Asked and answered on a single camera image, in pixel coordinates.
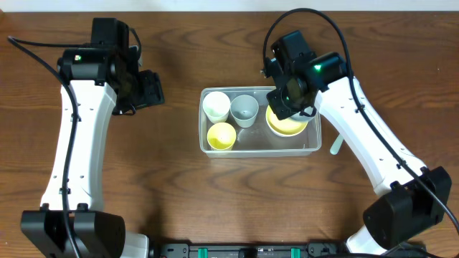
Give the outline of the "grey plastic bowl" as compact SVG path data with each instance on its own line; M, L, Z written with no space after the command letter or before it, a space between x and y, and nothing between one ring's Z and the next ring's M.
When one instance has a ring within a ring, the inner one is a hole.
M312 120L316 115L316 109L314 107L307 107L303 111L290 116L290 119L305 123Z

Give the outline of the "grey plastic cup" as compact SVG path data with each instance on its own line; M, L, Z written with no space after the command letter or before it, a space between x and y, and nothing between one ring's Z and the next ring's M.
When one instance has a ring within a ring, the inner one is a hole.
M230 105L230 112L241 128L251 127L255 123L258 110L258 101L250 95L239 95Z

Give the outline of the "mint green plastic spoon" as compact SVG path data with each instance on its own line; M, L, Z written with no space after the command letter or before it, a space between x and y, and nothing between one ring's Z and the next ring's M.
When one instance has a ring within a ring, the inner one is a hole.
M344 137L341 134L339 134L330 148L331 155L337 155L339 153L341 146L343 144L343 141L344 141Z

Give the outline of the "clear plastic container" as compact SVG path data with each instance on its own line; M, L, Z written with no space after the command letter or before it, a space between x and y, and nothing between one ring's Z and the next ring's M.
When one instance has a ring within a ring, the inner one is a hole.
M265 114L268 106L266 95L273 86L208 87L202 90L199 103L199 145L210 158L267 158L285 156L307 156L322 146L321 118L317 115L309 121L298 135L282 137L268 127ZM230 115L227 123L237 133L232 150L212 150L207 141L207 131L213 126L203 110L204 98L211 92L223 92L233 100L239 95L254 97L260 106L254 125L241 128Z

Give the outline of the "white plastic cup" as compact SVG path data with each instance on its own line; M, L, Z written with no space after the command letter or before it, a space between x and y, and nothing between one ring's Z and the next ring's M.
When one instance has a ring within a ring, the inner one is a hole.
M210 92L203 100L203 110L212 123L224 123L230 111L230 99L223 92Z

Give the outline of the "yellow plastic cup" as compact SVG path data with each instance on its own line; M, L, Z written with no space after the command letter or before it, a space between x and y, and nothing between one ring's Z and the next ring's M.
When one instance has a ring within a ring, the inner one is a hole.
M207 142L213 151L230 151L237 133L229 123L216 123L207 132Z

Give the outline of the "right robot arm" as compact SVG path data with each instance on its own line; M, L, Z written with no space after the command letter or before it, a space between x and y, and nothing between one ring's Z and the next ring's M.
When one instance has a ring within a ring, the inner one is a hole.
M273 78L269 106L277 119L307 121L320 114L358 158L378 199L363 213L364 226L346 240L355 254L383 254L440 223L452 181L443 167L429 169L398 140L362 92L347 60L317 56L299 31L275 41L264 59Z

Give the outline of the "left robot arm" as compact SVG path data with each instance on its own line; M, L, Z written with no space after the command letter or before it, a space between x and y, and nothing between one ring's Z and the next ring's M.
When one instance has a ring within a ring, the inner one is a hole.
M102 168L110 119L165 101L158 74L141 69L136 31L115 18L93 19L90 41L66 44L52 74L62 117L52 175L22 233L46 257L147 257L147 236L104 212Z

